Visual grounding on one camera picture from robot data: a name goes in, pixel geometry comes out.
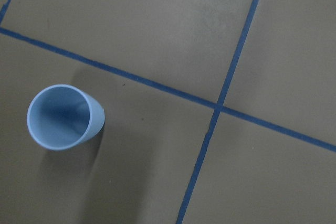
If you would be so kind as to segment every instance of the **concrete floor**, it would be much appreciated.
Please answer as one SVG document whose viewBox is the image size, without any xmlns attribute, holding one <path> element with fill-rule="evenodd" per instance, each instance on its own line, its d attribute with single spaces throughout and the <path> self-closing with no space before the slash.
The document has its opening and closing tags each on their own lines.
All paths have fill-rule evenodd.
<svg viewBox="0 0 336 224">
<path fill-rule="evenodd" d="M 252 0 L 7 1 L 0 223 L 336 222 L 334 0 L 260 0 L 236 68 Z M 60 152 L 26 126 L 57 83 L 106 113 Z"/>
</svg>

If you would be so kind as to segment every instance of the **light blue cup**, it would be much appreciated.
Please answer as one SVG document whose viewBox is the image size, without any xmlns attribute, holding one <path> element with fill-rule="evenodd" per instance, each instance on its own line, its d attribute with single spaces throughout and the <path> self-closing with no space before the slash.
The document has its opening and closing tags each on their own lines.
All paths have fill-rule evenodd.
<svg viewBox="0 0 336 224">
<path fill-rule="evenodd" d="M 105 122 L 104 109 L 74 86 L 47 87 L 32 100 L 27 125 L 33 139 L 49 150 L 65 150 L 94 137 Z"/>
</svg>

